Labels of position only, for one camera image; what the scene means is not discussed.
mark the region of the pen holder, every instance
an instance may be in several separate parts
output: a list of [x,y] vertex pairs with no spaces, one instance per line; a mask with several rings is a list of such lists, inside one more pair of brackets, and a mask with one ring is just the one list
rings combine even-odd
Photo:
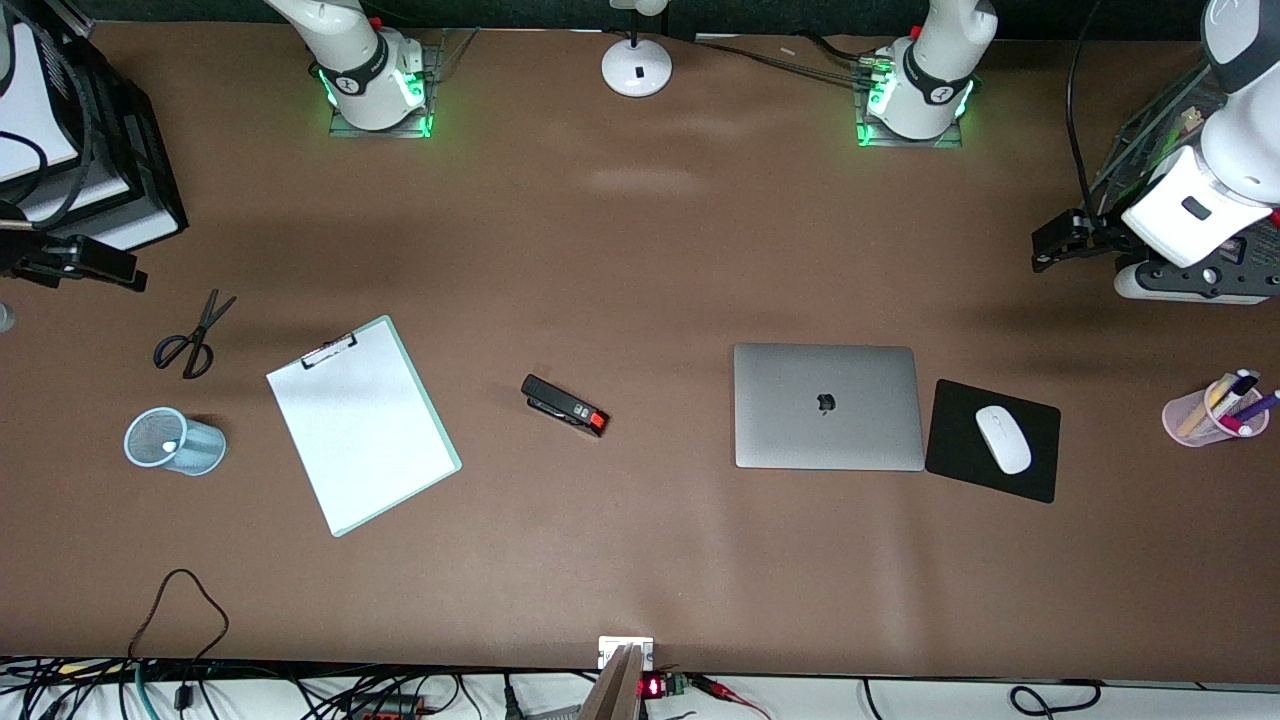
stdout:
[[[1249,418],[1244,425],[1253,430],[1251,436],[1242,436],[1233,430],[1229,430],[1226,425],[1213,418],[1210,413],[1208,395],[1213,391],[1210,386],[1201,392],[1193,392],[1179,397],[1178,400],[1170,400],[1165,405],[1165,411],[1161,419],[1165,423],[1165,432],[1169,437],[1174,438],[1179,445],[1185,445],[1187,447],[1202,447],[1215,442],[1221,442],[1224,439],[1234,439],[1239,437],[1257,437],[1262,434],[1262,430],[1267,429],[1267,423],[1271,419],[1271,411],[1265,410],[1261,415]],[[1257,389],[1251,389],[1240,402],[1235,406],[1233,411],[1238,413],[1249,405],[1262,400],[1262,393]],[[1178,430],[1188,421],[1189,418],[1196,416],[1199,420],[1187,434],[1181,434]]]
[[124,455],[140,468],[164,468],[204,475],[227,455],[227,437],[211,425],[188,420],[173,407],[138,415],[124,432]]

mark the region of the clipboard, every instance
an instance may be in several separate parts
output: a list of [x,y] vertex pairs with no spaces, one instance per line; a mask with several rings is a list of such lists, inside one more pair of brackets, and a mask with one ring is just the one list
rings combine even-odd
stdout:
[[334,537],[462,469],[387,315],[266,382]]

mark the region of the green cable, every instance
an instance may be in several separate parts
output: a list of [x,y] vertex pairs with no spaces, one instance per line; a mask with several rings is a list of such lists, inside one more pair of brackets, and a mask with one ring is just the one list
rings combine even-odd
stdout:
[[142,685],[142,664],[137,664],[133,667],[133,687],[138,688],[138,698],[142,700],[142,710],[147,711],[147,716],[151,720],[160,720],[156,715],[156,708],[151,705],[151,698],[147,697],[147,689]]

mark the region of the desk lamp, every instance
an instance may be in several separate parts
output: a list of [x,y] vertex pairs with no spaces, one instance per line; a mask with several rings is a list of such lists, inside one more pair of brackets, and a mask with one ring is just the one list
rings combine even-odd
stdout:
[[609,47],[600,60],[604,82],[620,95],[645,97],[667,87],[671,55],[652,40],[640,40],[640,15],[654,17],[667,10],[668,0],[609,0],[617,10],[631,10],[631,37]]

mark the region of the scissors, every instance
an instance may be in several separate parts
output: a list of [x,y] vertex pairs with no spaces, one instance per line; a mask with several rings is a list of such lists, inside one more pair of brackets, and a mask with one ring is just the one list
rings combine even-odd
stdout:
[[[196,329],[192,331],[189,336],[169,336],[161,340],[160,345],[156,346],[156,351],[152,357],[156,368],[160,368],[161,370],[168,368],[174,359],[189,346],[191,356],[187,357],[187,368],[182,372],[182,377],[184,379],[193,380],[207,373],[209,366],[214,364],[214,348],[205,345],[205,333],[209,332],[209,328],[214,327],[218,318],[221,318],[223,313],[225,313],[233,302],[236,302],[234,295],[230,300],[224,302],[221,307],[214,310],[214,305],[218,304],[218,290],[214,288],[214,291],[209,293],[209,302],[205,302],[205,314],[200,316],[200,324],[196,325]],[[205,363],[200,368],[196,368],[196,359],[201,355],[205,357]]]

